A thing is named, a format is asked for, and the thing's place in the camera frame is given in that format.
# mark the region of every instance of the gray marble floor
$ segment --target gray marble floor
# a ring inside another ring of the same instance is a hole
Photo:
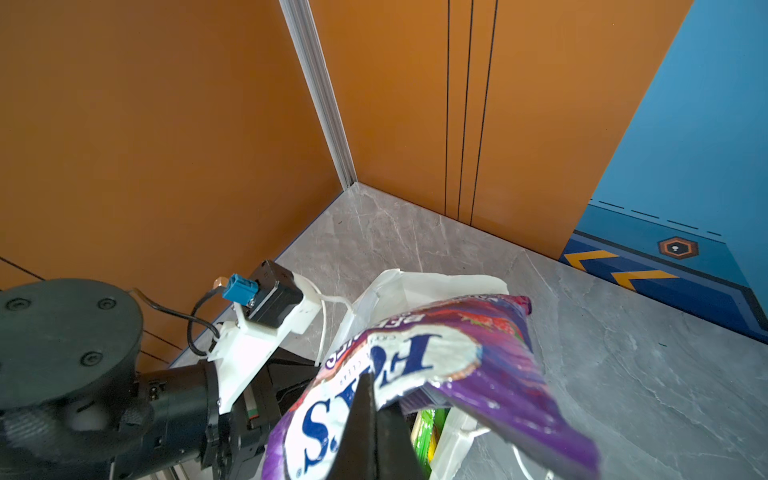
[[[534,353],[564,417],[600,447],[604,478],[768,476],[767,345],[361,184],[277,261],[350,300],[388,268],[498,276],[532,298]],[[344,308],[330,309],[333,338]],[[283,346],[314,358],[320,328]],[[487,434],[457,478],[524,477]]]

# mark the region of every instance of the purple snack bag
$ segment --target purple snack bag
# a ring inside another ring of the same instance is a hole
[[[562,478],[600,478],[594,442],[560,415],[531,352],[526,296],[472,295],[377,323],[330,355],[266,447],[265,480],[322,480],[339,449],[357,379],[376,407],[453,405]]]

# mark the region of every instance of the screw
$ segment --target screw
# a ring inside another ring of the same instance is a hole
[[[94,366],[104,358],[99,352],[88,352],[80,358],[80,364],[83,366]]]
[[[102,310],[109,310],[109,309],[112,309],[112,308],[114,308],[114,306],[115,306],[115,305],[117,305],[117,304],[118,304],[118,303],[117,303],[117,302],[115,302],[115,301],[114,301],[113,299],[111,299],[111,298],[103,298],[103,299],[99,300],[99,301],[98,301],[98,303],[97,303],[96,305],[97,305],[97,306],[98,306],[100,309],[102,309]]]
[[[11,310],[12,312],[18,312],[19,310],[23,310],[30,305],[32,305],[32,302],[30,302],[26,298],[14,298],[13,300],[9,300],[8,303],[5,304],[5,308],[7,310]]]

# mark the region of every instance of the brand logo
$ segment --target brand logo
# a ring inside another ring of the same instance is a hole
[[[366,345],[346,359],[333,377],[309,391],[296,410],[285,439],[291,479],[328,475],[360,375],[374,375],[376,407],[381,408],[427,382],[464,378],[477,366],[479,348],[464,333],[443,325],[371,332]]]

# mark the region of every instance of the blue wall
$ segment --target blue wall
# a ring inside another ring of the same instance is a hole
[[[601,201],[724,241],[768,310],[767,0],[694,2],[595,191],[611,208]]]

